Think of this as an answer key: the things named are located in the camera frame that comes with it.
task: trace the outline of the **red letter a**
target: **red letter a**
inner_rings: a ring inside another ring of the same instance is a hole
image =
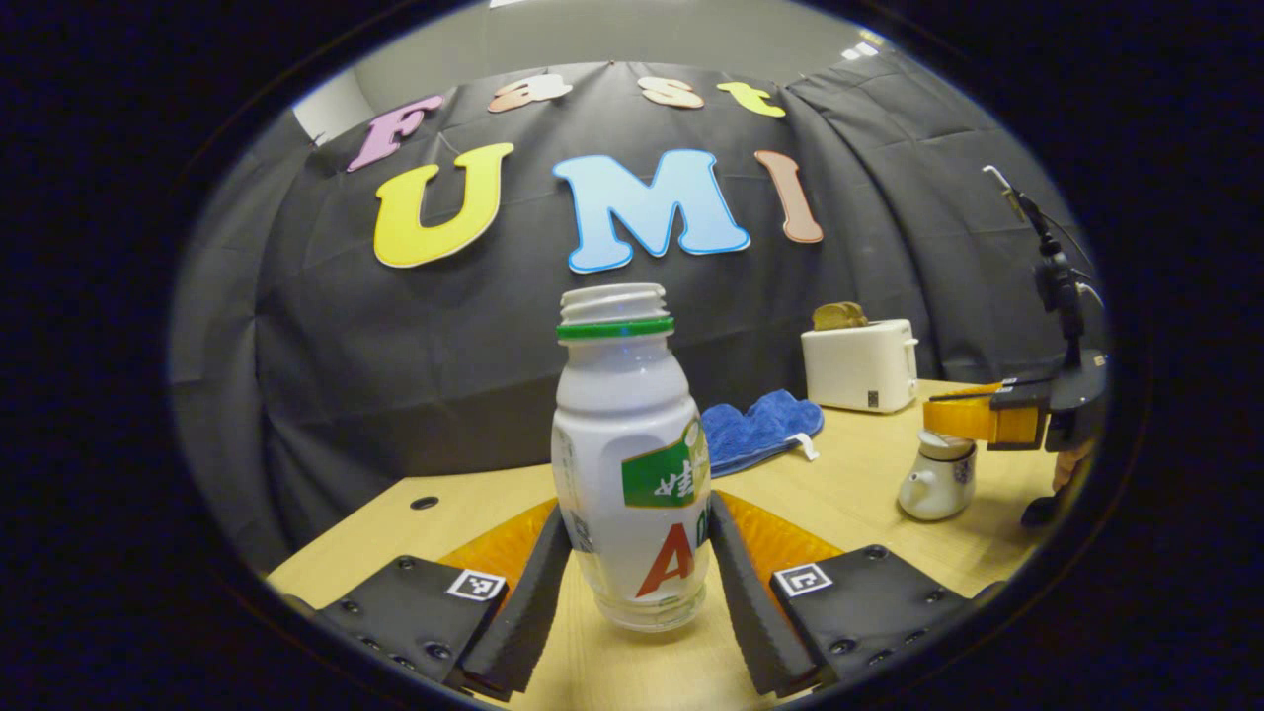
[[[671,563],[672,557],[676,558],[676,568],[669,571],[667,564]],[[680,576],[681,579],[688,578],[693,571],[694,552],[689,549],[689,536],[685,535],[685,526],[671,524],[667,539],[662,541],[662,549],[659,550],[659,557],[653,559],[650,574],[645,577],[645,582],[641,583],[641,590],[637,591],[636,596],[650,595],[659,590],[662,581],[670,577]]]

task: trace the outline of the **teapot lid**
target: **teapot lid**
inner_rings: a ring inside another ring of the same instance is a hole
[[[918,439],[921,440],[921,447],[918,448],[918,453],[929,459],[951,462],[953,459],[968,457],[975,452],[975,440],[966,439],[963,436],[921,430],[921,433],[918,434]]]

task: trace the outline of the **cable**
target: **cable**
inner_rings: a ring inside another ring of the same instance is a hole
[[[1050,223],[1053,223],[1053,226],[1058,228],[1058,232],[1060,232],[1062,234],[1067,235],[1067,239],[1069,239],[1071,243],[1076,245],[1076,249],[1079,250],[1079,256],[1085,258],[1085,262],[1088,262],[1088,267],[1092,268],[1092,271],[1096,272],[1097,271],[1097,264],[1093,264],[1093,261],[1088,258],[1088,253],[1085,252],[1085,248],[1081,247],[1078,242],[1076,242],[1076,238],[1071,237],[1071,233],[1067,232],[1067,228],[1059,225],[1058,221],[1054,220],[1053,218],[1050,218],[1049,215],[1045,215],[1044,210],[1040,210],[1039,207],[1036,207],[1036,210],[1039,210],[1042,218],[1044,218],[1044,219],[1049,220]]]
[[[1076,285],[1076,291],[1078,291],[1079,294],[1083,294],[1086,291],[1088,294],[1092,294],[1093,299],[1097,300],[1097,305],[1101,306],[1103,310],[1106,309],[1106,305],[1102,304],[1102,297],[1097,295],[1097,290],[1095,290],[1093,287],[1088,286],[1087,283],[1077,283]]]

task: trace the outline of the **gray wall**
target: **gray wall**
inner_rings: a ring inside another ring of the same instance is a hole
[[[789,83],[839,62],[858,42],[857,25],[789,0],[525,0],[495,9],[480,0],[365,57],[296,105],[296,114],[324,143],[484,76],[604,59]]]

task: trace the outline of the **yellow letter u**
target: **yellow letter u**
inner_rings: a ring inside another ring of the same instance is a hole
[[[416,267],[455,254],[479,238],[501,209],[501,159],[512,143],[493,143],[461,153],[454,162],[465,168],[465,202],[446,223],[421,225],[421,199],[439,166],[421,166],[397,175],[378,187],[378,224],[373,250],[388,267]]]

